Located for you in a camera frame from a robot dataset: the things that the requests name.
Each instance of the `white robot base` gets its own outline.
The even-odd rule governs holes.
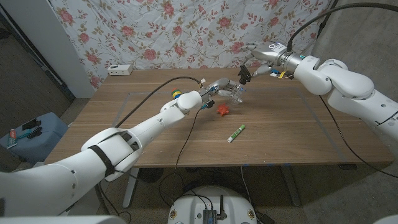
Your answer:
[[[188,191],[174,202],[170,209],[168,224],[187,223],[231,223],[257,224],[257,217],[253,206],[240,194],[231,189],[220,186],[202,186],[193,189],[199,195],[194,196]]]

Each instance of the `gray wall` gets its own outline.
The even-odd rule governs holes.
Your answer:
[[[340,0],[337,6],[354,2],[378,2],[398,6],[398,1]],[[351,71],[362,73],[375,88],[398,101],[398,13],[385,9],[354,8],[334,12],[319,36],[312,55],[321,63],[335,58]]]
[[[0,0],[77,98],[91,98],[94,88],[47,0]]]

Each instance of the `colorful ball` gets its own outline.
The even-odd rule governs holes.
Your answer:
[[[180,97],[182,94],[181,90],[175,88],[172,90],[172,97],[173,99],[177,99],[178,97]]]

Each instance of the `floral wallpaper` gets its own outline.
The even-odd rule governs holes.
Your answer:
[[[330,0],[51,0],[91,85],[111,64],[135,69],[238,67],[249,41],[289,37],[326,10]],[[314,23],[294,42],[309,54]],[[251,60],[247,65],[260,66]]]

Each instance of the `black strap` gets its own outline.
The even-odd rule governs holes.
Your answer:
[[[102,149],[97,145],[90,146],[89,149],[92,149],[95,153],[97,153],[99,158],[101,158],[101,160],[104,162],[106,166],[105,177],[114,174],[114,166],[112,165],[112,162],[109,160],[109,158],[106,156],[105,152],[102,151]]]

